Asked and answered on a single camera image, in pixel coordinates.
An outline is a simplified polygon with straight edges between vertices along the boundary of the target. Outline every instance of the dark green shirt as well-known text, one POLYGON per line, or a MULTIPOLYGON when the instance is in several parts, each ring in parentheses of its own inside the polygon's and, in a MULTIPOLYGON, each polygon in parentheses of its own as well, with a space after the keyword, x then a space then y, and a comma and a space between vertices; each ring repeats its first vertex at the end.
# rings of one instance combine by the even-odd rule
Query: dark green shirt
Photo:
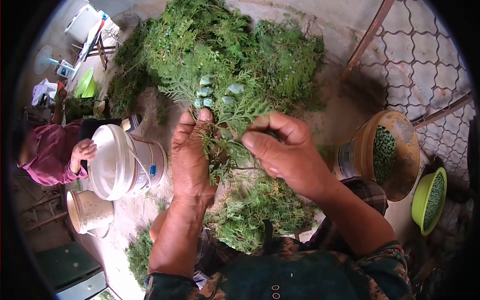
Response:
POLYGON ((282 252, 238 259, 202 290, 184 276, 152 273, 146 300, 413 299, 403 250, 390 243, 354 260, 330 251, 282 252))

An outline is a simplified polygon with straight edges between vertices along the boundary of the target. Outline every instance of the fingernail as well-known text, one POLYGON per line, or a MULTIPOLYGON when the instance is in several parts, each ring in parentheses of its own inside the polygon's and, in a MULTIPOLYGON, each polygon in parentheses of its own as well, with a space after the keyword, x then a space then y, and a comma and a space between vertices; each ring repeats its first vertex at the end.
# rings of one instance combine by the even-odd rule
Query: fingernail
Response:
POLYGON ((210 115, 211 115, 211 112, 208 110, 208 108, 202 108, 200 110, 200 114, 198 116, 198 119, 200 121, 208 121, 208 120, 210 120, 210 115))

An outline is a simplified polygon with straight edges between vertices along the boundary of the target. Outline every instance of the white cloth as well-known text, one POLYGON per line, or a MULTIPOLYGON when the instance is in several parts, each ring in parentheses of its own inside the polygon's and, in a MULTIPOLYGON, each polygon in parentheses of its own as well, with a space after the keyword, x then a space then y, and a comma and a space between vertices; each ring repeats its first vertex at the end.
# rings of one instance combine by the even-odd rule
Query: white cloth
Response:
POLYGON ((52 104, 52 99, 55 98, 55 94, 57 93, 57 86, 58 84, 49 82, 47 78, 42 80, 39 84, 35 85, 32 93, 32 106, 36 106, 38 104, 43 94, 48 95, 48 97, 50 98, 49 104, 52 104))

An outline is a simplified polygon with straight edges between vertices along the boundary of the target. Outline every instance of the knee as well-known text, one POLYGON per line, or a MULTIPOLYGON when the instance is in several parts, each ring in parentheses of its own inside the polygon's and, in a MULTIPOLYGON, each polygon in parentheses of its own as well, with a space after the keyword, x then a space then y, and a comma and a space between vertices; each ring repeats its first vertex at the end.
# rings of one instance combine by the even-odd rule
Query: knee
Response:
POLYGON ((156 238, 159 234, 159 231, 156 231, 155 228, 153 227, 153 224, 152 224, 152 226, 150 226, 148 234, 150 234, 150 239, 152 240, 152 242, 155 242, 155 240, 156 240, 156 238))
POLYGON ((148 231, 148 234, 150 235, 152 242, 155 242, 155 240, 157 239, 160 233, 160 230, 162 229, 163 222, 165 221, 165 218, 167 218, 167 213, 168 213, 168 209, 158 214, 155 220, 152 222, 152 225, 150 226, 150 229, 148 231))

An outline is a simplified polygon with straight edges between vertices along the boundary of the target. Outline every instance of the green seed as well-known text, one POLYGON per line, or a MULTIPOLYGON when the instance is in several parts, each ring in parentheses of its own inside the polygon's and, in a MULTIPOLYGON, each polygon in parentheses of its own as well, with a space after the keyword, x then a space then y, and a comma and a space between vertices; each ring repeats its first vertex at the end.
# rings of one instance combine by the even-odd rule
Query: green seed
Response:
POLYGON ((234 94, 240 94, 244 90, 243 84, 231 84, 228 86, 229 91, 231 91, 234 94))
POLYGON ((235 98, 232 96, 223 96, 222 101, 225 104, 234 104, 235 103, 235 98))
POLYGON ((204 105, 207 107, 213 106, 213 99, 212 98, 204 98, 204 105))
POLYGON ((442 199, 444 197, 444 177, 442 173, 438 173, 433 180, 432 189, 428 196, 427 207, 425 209, 425 218, 423 219, 423 230, 428 230, 440 213, 442 199))
POLYGON ((196 108, 202 108, 203 102, 204 100, 202 98, 195 98, 195 100, 193 101, 193 106, 195 106, 196 108))
POLYGON ((201 89, 198 90, 197 96, 206 97, 206 96, 210 95, 211 93, 213 93, 213 88, 211 88, 209 86, 202 87, 201 89))
POLYGON ((373 140, 373 170, 377 183, 387 181, 395 164, 396 143, 392 134, 383 126, 377 126, 373 140))
POLYGON ((209 84, 212 83, 212 80, 211 80, 212 78, 213 78, 212 74, 203 75, 200 78, 200 84, 201 85, 209 85, 209 84))

